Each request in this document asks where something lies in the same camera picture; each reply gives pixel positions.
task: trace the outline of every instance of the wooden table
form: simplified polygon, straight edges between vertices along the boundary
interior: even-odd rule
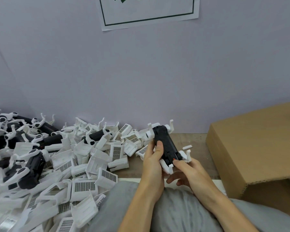
[[[220,179],[214,161],[205,143],[207,134],[171,134],[171,138],[178,150],[184,146],[192,145],[191,157],[200,161],[212,179]],[[140,178],[142,175],[143,161],[139,156],[128,158],[129,168],[115,171],[119,178]]]

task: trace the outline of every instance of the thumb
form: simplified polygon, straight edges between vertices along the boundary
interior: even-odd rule
[[[173,165],[182,171],[186,176],[189,174],[193,167],[189,166],[184,160],[173,160]]]
[[[163,155],[163,143],[162,141],[158,141],[157,142],[157,145],[156,145],[156,151],[155,153],[153,154],[153,156],[155,156],[155,158],[157,160],[160,160],[161,159],[161,156]]]

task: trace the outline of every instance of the cardboard box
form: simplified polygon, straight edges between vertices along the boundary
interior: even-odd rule
[[[212,123],[206,143],[229,198],[290,215],[290,103]]]

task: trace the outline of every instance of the paper sign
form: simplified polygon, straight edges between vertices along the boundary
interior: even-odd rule
[[[102,31],[196,19],[200,0],[97,0]]]

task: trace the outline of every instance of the green border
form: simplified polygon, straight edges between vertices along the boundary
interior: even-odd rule
[[[103,8],[102,8],[101,0],[100,0],[100,5],[101,5],[101,11],[102,11],[103,20],[104,20],[104,26],[112,26],[112,25],[118,25],[118,24],[124,24],[124,23],[135,23],[135,22],[141,22],[141,21],[147,21],[147,20],[154,20],[154,19],[165,19],[165,18],[176,17],[176,16],[182,16],[182,15],[192,15],[193,12],[194,12],[194,0],[193,0],[193,3],[192,3],[192,12],[191,12],[191,13],[169,15],[169,16],[157,17],[157,18],[151,18],[151,19],[141,19],[141,20],[135,20],[135,21],[129,21],[129,22],[122,22],[122,23],[106,24],[106,23],[105,23],[105,18],[104,18],[104,13],[103,13]]]

